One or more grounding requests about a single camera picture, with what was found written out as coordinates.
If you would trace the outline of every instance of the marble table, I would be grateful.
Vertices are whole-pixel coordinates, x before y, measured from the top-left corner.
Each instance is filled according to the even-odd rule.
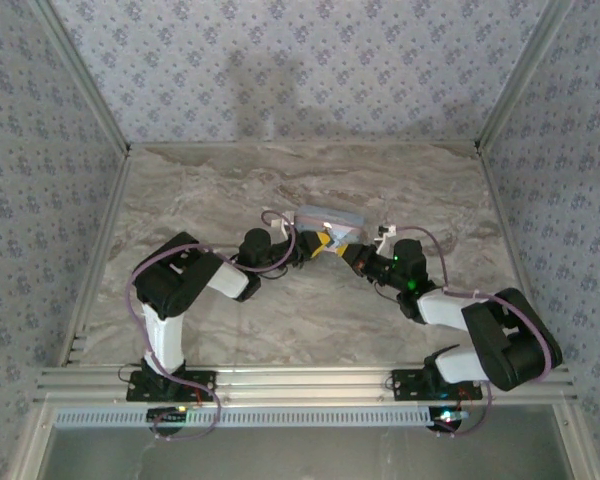
[[[381,223],[420,225],[444,249],[451,283],[486,291],[515,285],[479,161],[431,145],[164,146],[134,149],[104,278],[86,323],[81,364],[137,362],[140,335],[123,301],[131,269],[176,233],[236,251],[264,207],[312,204]],[[279,241],[279,232],[273,232]],[[441,268],[420,233],[429,272]],[[342,259],[323,254],[237,303],[205,289],[187,312],[189,364],[418,362],[468,336],[406,319]],[[392,294],[391,289],[384,293]]]

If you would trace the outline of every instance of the blue floral wallpaper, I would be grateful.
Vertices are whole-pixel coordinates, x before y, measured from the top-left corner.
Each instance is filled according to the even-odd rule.
[[[488,157],[600,447],[600,0],[575,3]]]
[[[130,142],[477,137],[546,0],[53,0]]]
[[[57,361],[119,155],[27,3],[0,0],[0,478]]]

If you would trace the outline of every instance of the floor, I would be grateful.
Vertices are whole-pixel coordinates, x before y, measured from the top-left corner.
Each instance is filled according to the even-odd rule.
[[[141,358],[144,347],[123,296],[140,260],[182,230],[203,243],[225,246],[231,255],[244,233],[260,226],[263,207],[286,211],[314,204],[358,213],[367,219],[367,238],[387,221],[421,225],[442,242],[457,288],[498,290],[515,283],[473,157],[430,145],[269,145],[133,150],[130,162],[81,364]],[[274,241],[282,240],[277,235]],[[411,236],[423,241],[428,270],[441,283],[431,242],[419,232]],[[185,315],[183,350],[189,362],[419,362],[441,348],[469,343],[465,332],[407,320],[333,254],[263,282],[245,303],[212,289],[202,292]]]

